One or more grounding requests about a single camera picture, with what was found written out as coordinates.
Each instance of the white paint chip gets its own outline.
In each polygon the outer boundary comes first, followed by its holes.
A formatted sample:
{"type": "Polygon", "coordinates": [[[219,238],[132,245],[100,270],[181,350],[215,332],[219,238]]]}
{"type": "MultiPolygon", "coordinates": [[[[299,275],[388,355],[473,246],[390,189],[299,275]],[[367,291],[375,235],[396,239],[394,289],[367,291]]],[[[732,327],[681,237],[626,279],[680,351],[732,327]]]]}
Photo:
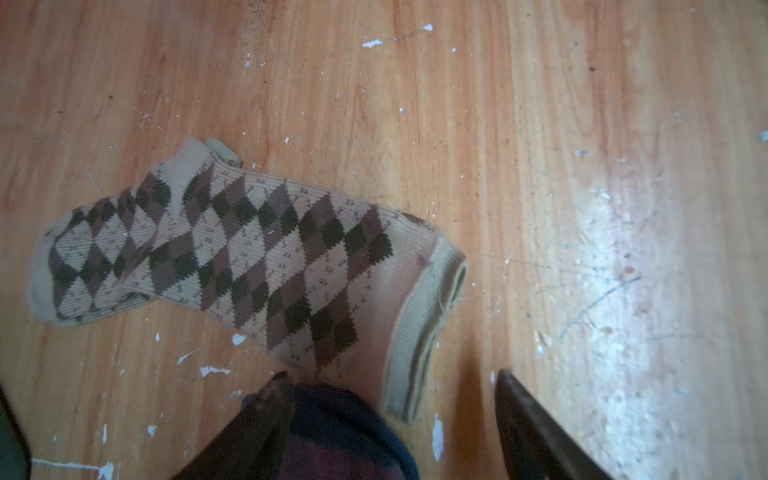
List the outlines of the white paint chip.
{"type": "Polygon", "coordinates": [[[107,464],[104,465],[103,467],[97,467],[94,465],[83,465],[81,463],[49,462],[48,460],[33,458],[32,463],[37,463],[39,465],[47,465],[49,467],[72,468],[74,470],[95,470],[98,472],[97,480],[101,480],[102,478],[104,478],[105,480],[112,480],[112,474],[114,473],[114,465],[112,465],[112,462],[107,462],[107,464]]]}
{"type": "Polygon", "coordinates": [[[432,429],[432,453],[435,454],[435,462],[440,461],[442,457],[442,422],[438,418],[438,414],[435,414],[435,427],[432,429]]]}
{"type": "Polygon", "coordinates": [[[199,349],[194,349],[194,350],[192,350],[191,352],[189,352],[187,355],[182,355],[182,356],[180,356],[180,357],[179,357],[179,360],[177,360],[177,361],[176,361],[176,365],[181,365],[181,363],[182,363],[184,360],[186,360],[188,356],[192,355],[192,354],[193,354],[193,353],[195,353],[197,350],[199,350],[199,349]]]}
{"type": "Polygon", "coordinates": [[[229,375],[232,373],[232,370],[229,369],[218,369],[215,366],[201,366],[200,367],[200,374],[202,376],[208,376],[209,373],[223,373],[224,375],[229,375]]]}
{"type": "Polygon", "coordinates": [[[377,38],[376,40],[367,41],[366,43],[362,44],[362,46],[364,48],[373,48],[377,45],[381,45],[382,43],[384,43],[384,41],[381,38],[377,38]]]}

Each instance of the patterned sock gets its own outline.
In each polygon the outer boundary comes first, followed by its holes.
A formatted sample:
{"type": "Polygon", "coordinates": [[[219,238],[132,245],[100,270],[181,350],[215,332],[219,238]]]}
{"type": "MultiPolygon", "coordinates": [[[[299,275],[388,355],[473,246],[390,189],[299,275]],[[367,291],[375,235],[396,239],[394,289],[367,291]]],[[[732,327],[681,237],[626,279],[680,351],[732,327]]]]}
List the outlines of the patterned sock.
{"type": "Polygon", "coordinates": [[[411,422],[464,256],[408,214],[238,161],[188,137],[135,190],[74,210],[42,241],[33,310],[77,323],[162,297],[411,422]]]}

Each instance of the scratched surface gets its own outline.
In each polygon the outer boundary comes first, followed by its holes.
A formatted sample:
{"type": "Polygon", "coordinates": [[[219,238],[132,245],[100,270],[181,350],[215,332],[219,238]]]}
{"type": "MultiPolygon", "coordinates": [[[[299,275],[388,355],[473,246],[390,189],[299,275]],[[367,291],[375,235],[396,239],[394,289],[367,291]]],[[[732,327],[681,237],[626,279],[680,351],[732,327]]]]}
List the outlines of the scratched surface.
{"type": "Polygon", "coordinates": [[[282,368],[169,303],[73,329],[25,305],[38,236],[187,132],[466,252],[421,419],[391,419],[424,478],[503,477],[504,366],[617,478],[761,478],[766,18],[757,0],[1,1],[0,382],[34,478],[167,477],[282,368]]]}

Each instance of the beige sock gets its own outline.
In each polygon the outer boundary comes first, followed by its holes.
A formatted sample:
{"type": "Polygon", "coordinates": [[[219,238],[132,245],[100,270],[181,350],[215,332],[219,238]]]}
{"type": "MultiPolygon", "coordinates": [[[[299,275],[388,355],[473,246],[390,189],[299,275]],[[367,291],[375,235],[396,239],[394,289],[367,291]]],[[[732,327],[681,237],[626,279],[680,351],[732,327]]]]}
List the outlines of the beige sock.
{"type": "MultiPolygon", "coordinates": [[[[188,137],[148,176],[163,185],[152,184],[161,193],[152,200],[162,208],[147,206],[153,235],[116,281],[107,275],[112,288],[105,298],[119,298],[122,306],[130,298],[162,297],[203,310],[249,333],[277,358],[411,422],[432,345],[463,284],[464,256],[422,220],[245,173],[224,161],[239,160],[228,148],[209,145],[188,137]]],[[[86,231],[81,223],[69,221],[68,231],[86,231]]],[[[98,235],[91,237],[98,243],[98,235]]],[[[67,232],[51,238],[41,249],[58,252],[67,232]]],[[[33,277],[53,278],[50,290],[72,289],[68,277],[59,284],[60,274],[38,270],[46,269],[36,263],[33,277]]],[[[89,285],[82,277],[72,284],[89,285]]],[[[53,307],[35,308],[55,312],[41,316],[56,321],[69,318],[62,312],[83,309],[70,302],[88,303],[82,295],[52,297],[53,307]]]]}

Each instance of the folded fabric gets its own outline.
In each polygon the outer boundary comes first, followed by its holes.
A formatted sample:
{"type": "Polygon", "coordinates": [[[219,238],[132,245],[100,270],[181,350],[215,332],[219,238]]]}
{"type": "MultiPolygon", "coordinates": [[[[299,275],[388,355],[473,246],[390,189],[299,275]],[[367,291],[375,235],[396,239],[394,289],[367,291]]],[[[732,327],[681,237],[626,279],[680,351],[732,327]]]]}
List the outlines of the folded fabric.
{"type": "Polygon", "coordinates": [[[49,230],[33,312],[72,325],[165,298],[411,422],[465,257],[416,217],[246,173],[207,143],[49,230]]]}

